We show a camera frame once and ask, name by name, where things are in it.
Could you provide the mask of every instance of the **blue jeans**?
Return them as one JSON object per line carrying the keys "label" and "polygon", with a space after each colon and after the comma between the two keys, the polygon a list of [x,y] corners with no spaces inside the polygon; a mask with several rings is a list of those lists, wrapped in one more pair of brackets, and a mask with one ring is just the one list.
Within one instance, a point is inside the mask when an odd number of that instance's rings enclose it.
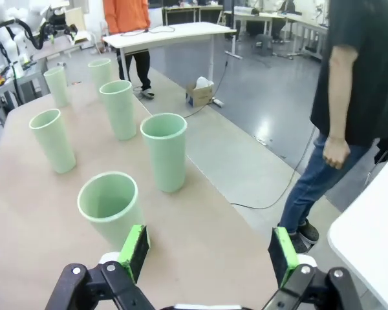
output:
{"label": "blue jeans", "polygon": [[308,166],[286,200],[280,226],[285,227],[289,233],[296,232],[299,225],[305,224],[313,204],[333,188],[369,150],[368,147],[349,145],[350,154],[343,167],[338,170],[326,164],[323,159],[326,139],[326,136],[320,134],[315,140],[315,149]]}

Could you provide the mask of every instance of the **cup rim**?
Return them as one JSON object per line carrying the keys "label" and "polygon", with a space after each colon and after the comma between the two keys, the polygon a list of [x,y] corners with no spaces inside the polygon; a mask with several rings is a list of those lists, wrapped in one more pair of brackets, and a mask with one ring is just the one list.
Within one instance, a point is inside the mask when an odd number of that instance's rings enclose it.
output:
{"label": "cup rim", "polygon": [[[118,90],[117,92],[103,92],[102,91],[102,88],[103,87],[106,87],[107,85],[109,84],[113,84],[113,83],[125,83],[125,84],[128,84],[127,87],[125,87],[124,89],[121,89],[121,90]],[[115,95],[115,94],[119,94],[121,92],[126,92],[127,90],[129,90],[130,88],[132,87],[132,84],[130,81],[127,81],[127,80],[116,80],[116,81],[111,81],[111,82],[108,82],[106,84],[103,84],[100,88],[99,88],[99,92],[103,95]]]}
{"label": "cup rim", "polygon": [[109,58],[101,58],[101,59],[95,59],[95,60],[92,60],[90,63],[88,63],[88,67],[89,68],[96,68],[96,67],[100,67],[100,66],[104,66],[104,65],[107,65],[108,63],[110,63],[111,60]]}
{"label": "cup rim", "polygon": [[97,179],[100,179],[100,178],[102,178],[104,176],[108,176],[108,175],[120,175],[120,176],[124,176],[124,177],[126,177],[126,178],[131,180],[132,184],[134,185],[135,192],[134,192],[134,196],[132,197],[131,201],[128,203],[128,206],[135,205],[136,199],[138,198],[138,186],[136,185],[135,180],[130,175],[128,175],[128,174],[126,174],[124,172],[120,172],[120,171],[107,171],[107,172],[99,173],[99,174],[91,177],[82,186],[82,188],[79,191],[78,197],[76,198],[76,203],[78,205],[79,213],[82,214],[82,216],[84,218],[86,218],[87,220],[89,220],[90,222],[93,222],[93,223],[108,223],[108,222],[111,222],[113,220],[117,220],[118,218],[121,218],[123,215],[125,215],[126,213],[128,213],[131,210],[131,208],[127,206],[122,211],[120,211],[120,212],[118,212],[118,213],[116,213],[114,215],[108,216],[106,218],[95,218],[93,216],[89,216],[88,214],[86,214],[82,210],[82,208],[80,207],[80,198],[81,198],[84,190],[86,189],[86,187],[88,187],[88,185],[91,184],[93,181],[95,181]]}
{"label": "cup rim", "polygon": [[[42,114],[48,113],[48,112],[50,112],[50,111],[58,111],[58,115],[57,115],[52,121],[50,121],[50,122],[48,122],[47,124],[44,124],[44,125],[42,125],[42,126],[39,126],[39,127],[33,127],[33,126],[32,126],[32,122],[33,122],[36,118],[38,118],[38,117],[41,116]],[[59,110],[58,108],[54,108],[54,109],[53,109],[53,108],[50,108],[50,109],[48,109],[48,110],[46,110],[46,111],[43,111],[43,112],[39,113],[38,115],[34,116],[34,117],[30,120],[30,122],[28,123],[28,126],[29,126],[29,128],[32,129],[32,130],[37,130],[37,129],[45,128],[45,127],[47,127],[47,126],[50,126],[50,125],[53,124],[58,118],[60,118],[60,115],[61,115],[61,112],[60,112],[60,110]]]}
{"label": "cup rim", "polygon": [[[164,136],[164,137],[156,137],[156,136],[151,136],[149,134],[146,134],[142,128],[144,127],[145,123],[147,121],[149,121],[150,119],[153,119],[153,118],[156,118],[156,117],[160,117],[160,116],[163,116],[163,115],[172,115],[172,116],[176,116],[180,119],[183,120],[184,122],[184,126],[179,130],[177,131],[176,133],[174,134],[169,134],[168,136]],[[178,114],[175,114],[175,113],[158,113],[158,114],[154,114],[154,115],[151,115],[149,116],[148,118],[144,119],[142,122],[141,122],[141,125],[140,125],[140,132],[147,138],[150,138],[150,139],[154,139],[154,140],[166,140],[166,139],[171,139],[171,138],[174,138],[174,137],[177,137],[179,135],[181,135],[184,131],[186,131],[187,129],[187,121],[185,118],[183,118],[181,115],[178,115]]]}
{"label": "cup rim", "polygon": [[65,68],[61,67],[61,66],[57,66],[57,67],[54,67],[54,68],[50,68],[49,70],[47,70],[45,73],[43,73],[43,76],[51,76],[53,74],[56,74],[60,71],[63,71],[65,70]]}

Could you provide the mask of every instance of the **person's hand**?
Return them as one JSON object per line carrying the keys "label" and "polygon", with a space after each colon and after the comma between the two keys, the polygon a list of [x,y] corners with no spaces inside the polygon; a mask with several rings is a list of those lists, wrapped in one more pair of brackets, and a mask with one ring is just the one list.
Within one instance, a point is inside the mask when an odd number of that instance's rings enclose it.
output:
{"label": "person's hand", "polygon": [[349,154],[350,149],[345,139],[327,138],[323,148],[323,159],[328,165],[335,169],[341,169]]}

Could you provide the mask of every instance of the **floor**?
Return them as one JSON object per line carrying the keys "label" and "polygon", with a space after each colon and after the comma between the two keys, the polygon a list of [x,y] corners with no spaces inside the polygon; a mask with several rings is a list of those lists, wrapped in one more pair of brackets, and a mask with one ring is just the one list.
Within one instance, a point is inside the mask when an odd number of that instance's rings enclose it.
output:
{"label": "floor", "polygon": [[[273,204],[286,188],[312,132],[313,126],[308,118],[319,64],[302,57],[293,61],[259,57],[253,54],[248,40],[239,45],[238,53],[244,56],[239,61],[224,54],[229,43],[223,38],[216,43],[214,82],[217,85],[228,60],[217,93],[225,106],[206,107],[188,118],[187,152],[228,201],[266,207]],[[142,101],[146,108],[151,113],[176,112],[183,116],[196,111],[196,108],[188,108],[184,103],[184,86],[207,73],[208,51],[206,43],[152,50],[150,78],[156,99]],[[64,61],[69,83],[86,82],[90,81],[90,77],[83,68],[96,57],[99,56],[89,50],[75,52],[72,58],[61,56],[50,60],[48,66],[54,67],[57,62]],[[115,58],[114,54],[103,57]],[[134,68],[131,79],[135,86],[139,85]],[[298,172],[304,169],[308,154]],[[330,224],[361,191],[367,171],[373,167],[371,157],[372,153],[368,154],[328,193],[327,198],[317,203],[310,215],[319,228],[321,239],[309,254],[323,270],[344,265],[330,249],[326,234]],[[271,228],[279,220],[285,199],[286,195],[266,210],[235,208],[262,238],[269,241]],[[354,282],[358,294],[366,297],[365,286],[356,277]],[[362,300],[366,309],[377,309],[371,307],[376,303],[373,296]],[[302,305],[300,309],[313,307]]]}

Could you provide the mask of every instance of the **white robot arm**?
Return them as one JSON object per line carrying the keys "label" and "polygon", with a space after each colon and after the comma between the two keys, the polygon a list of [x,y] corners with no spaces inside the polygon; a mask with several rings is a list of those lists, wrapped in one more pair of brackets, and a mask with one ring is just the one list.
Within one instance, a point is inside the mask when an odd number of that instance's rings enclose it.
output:
{"label": "white robot arm", "polygon": [[[29,8],[9,8],[6,10],[5,1],[0,0],[0,23],[12,19],[19,19],[27,24],[27,26],[35,31],[43,22],[43,16],[47,11],[48,5],[41,5],[39,3],[30,3]],[[8,30],[5,27],[0,28],[0,42],[7,53],[7,58],[13,64],[16,77],[23,75],[21,65],[28,61],[26,50],[26,35],[25,30],[17,24],[9,26],[13,31],[15,37],[11,38]]]}

